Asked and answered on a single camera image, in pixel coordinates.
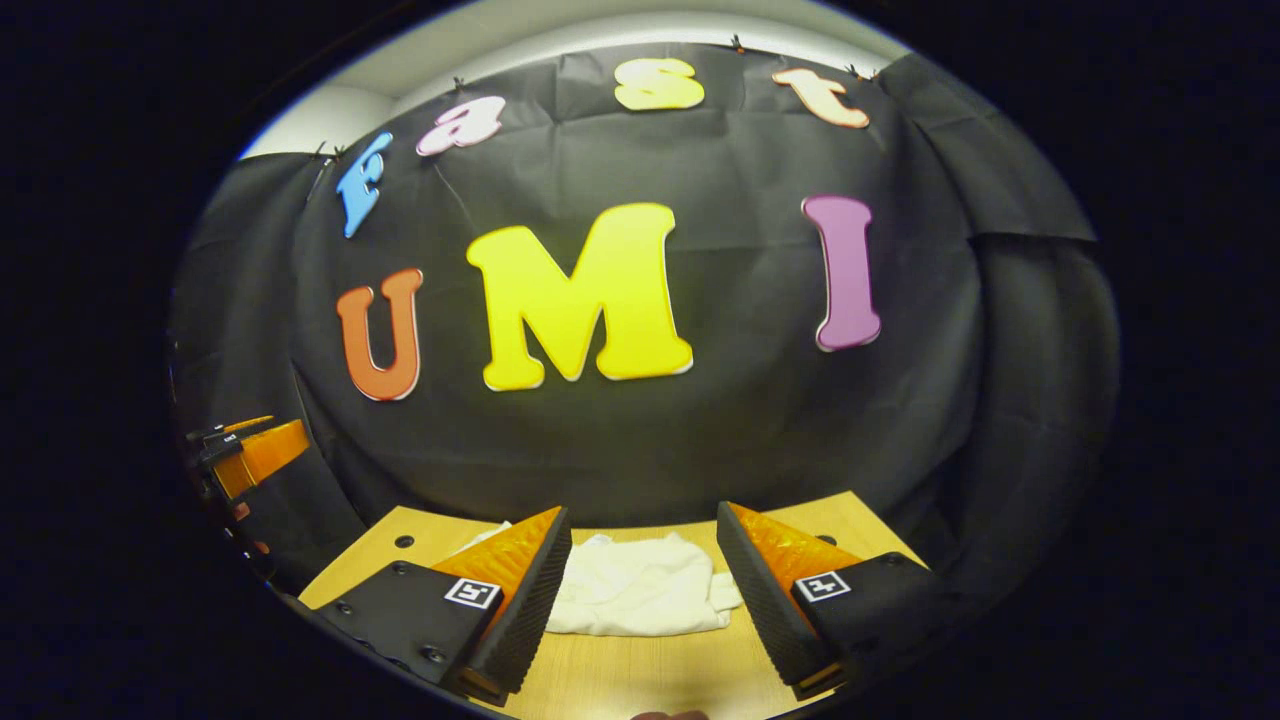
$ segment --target soft gripper pad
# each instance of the soft gripper pad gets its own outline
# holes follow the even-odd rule
[[[827,667],[833,660],[831,650],[791,598],[791,583],[785,588],[778,578],[794,574],[797,566],[804,573],[826,568],[812,573],[818,574],[854,565],[859,559],[732,502],[719,503],[716,542],[782,682],[795,685]],[[808,561],[797,564],[797,559]]]
[[[564,562],[573,546],[568,511],[553,507],[433,566],[434,570],[502,585],[498,614],[476,644],[467,666],[492,700],[520,692],[556,602]]]

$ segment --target white wall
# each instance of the white wall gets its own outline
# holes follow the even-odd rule
[[[385,95],[324,85],[284,111],[279,119],[244,151],[242,158],[268,152],[314,152],[321,142],[324,152],[360,140],[384,123],[394,100]]]
[[[852,64],[870,76],[890,59],[841,40],[774,20],[723,13],[644,13],[600,18],[521,40],[502,50],[461,63],[398,99],[390,119],[453,88],[453,77],[479,79],[535,60],[609,45],[641,42],[703,42],[728,45],[737,35],[745,47],[803,58],[835,68]]]
[[[753,50],[801,58],[833,68],[852,64],[863,76],[873,74],[909,51],[892,38],[847,15],[832,15],[842,20],[842,24],[831,24],[831,32],[827,35],[777,19],[677,10],[595,18],[534,33],[522,40],[502,42],[497,45],[497,50],[488,53],[477,50],[476,47],[494,46],[492,42],[494,38],[520,37],[527,33],[527,24],[521,24],[527,18],[522,20],[515,14],[507,18],[494,13],[480,14],[486,9],[502,9],[503,1],[506,0],[486,0],[465,6],[408,31],[353,63],[337,73],[329,83],[317,87],[283,113],[242,158],[266,152],[314,152],[320,142],[326,142],[324,152],[332,154],[335,146],[351,145],[381,123],[449,91],[454,76],[463,81],[474,81],[539,59],[593,47],[639,42],[728,45],[736,33],[742,45]],[[637,0],[627,1],[644,4]],[[748,0],[701,4],[723,6],[735,1]],[[577,0],[572,3],[562,0],[559,5],[567,8],[566,13],[582,12],[582,3]],[[797,18],[809,26],[817,22],[809,14],[832,13],[818,4],[795,0],[778,1],[771,6],[795,8],[796,13],[801,13]],[[483,27],[476,24],[480,22],[484,23]],[[475,46],[460,44],[460,38],[471,37],[476,37]],[[381,92],[371,90],[372,87],[380,88]],[[399,92],[399,96],[388,92]]]

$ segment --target hand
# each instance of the hand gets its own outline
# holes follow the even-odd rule
[[[689,712],[681,712],[678,715],[667,715],[666,712],[641,712],[631,720],[710,720],[707,714],[701,710],[690,710]]]

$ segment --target foam letter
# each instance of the foam letter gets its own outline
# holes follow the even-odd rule
[[[666,240],[676,227],[669,208],[620,205],[596,218],[571,278],[526,227],[476,238],[467,261],[484,273],[493,361],[484,369],[494,391],[543,383],[543,364],[529,356],[527,323],[556,369],[573,382],[600,313],[607,341],[596,356],[613,380],[675,375],[694,364],[694,350],[676,334],[667,290]]]
[[[383,369],[374,364],[369,347],[369,306],[374,288],[357,287],[338,299],[342,318],[342,347],[347,354],[347,370],[356,389],[380,402],[403,400],[417,387],[421,360],[417,350],[417,306],[413,293],[422,287],[422,270],[410,268],[383,281],[383,296],[392,306],[392,342],[396,361]]]
[[[867,345],[879,336],[879,315],[872,310],[872,279],[867,263],[867,205],[838,195],[814,195],[800,211],[822,234],[827,264],[827,318],[818,327],[818,347],[826,352]]]
[[[477,145],[493,137],[502,123],[498,115],[507,101],[498,96],[463,102],[435,119],[435,128],[417,141],[417,154],[426,158],[449,147]]]
[[[613,78],[613,96],[628,110],[692,108],[707,95],[692,79],[692,65],[675,58],[628,60],[614,68]]]
[[[845,86],[832,79],[820,78],[810,69],[792,68],[773,73],[773,82],[790,85],[810,113],[833,126],[864,128],[870,124],[867,113],[856,108],[845,108],[840,100],[836,100],[835,94],[844,95]]]
[[[343,228],[347,237],[356,234],[356,228],[365,222],[365,215],[369,215],[374,204],[378,202],[378,190],[369,186],[381,179],[383,156],[378,151],[390,142],[392,133],[389,132],[375,137],[338,182],[338,195],[342,196],[342,204],[347,209],[347,227]]]

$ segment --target black fabric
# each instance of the black fabric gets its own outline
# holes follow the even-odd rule
[[[705,87],[687,110],[632,113],[613,68],[680,58]],[[872,122],[814,117],[771,79],[812,68]],[[507,100],[503,128],[421,158],[445,110]],[[335,192],[380,132],[378,205],[343,237]],[[870,345],[822,352],[822,246],[810,195],[865,202]],[[527,225],[571,272],[605,209],[660,202],[676,228],[667,278],[684,375],[613,382],[547,368],[495,393],[476,237]],[[931,565],[987,598],[1007,592],[1070,515],[1110,419],[1116,324],[1061,178],[989,104],[919,56],[873,81],[700,45],[566,55],[468,83],[385,123],[326,163],[270,155],[233,168],[177,283],[183,429],[301,416],[315,450],[270,479],[255,512],[282,573],[305,582],[396,505],[484,520],[568,506],[580,527],[714,518],[854,491]],[[378,404],[352,384],[337,299],[421,268],[421,377]],[[390,363],[388,304],[369,313]]]

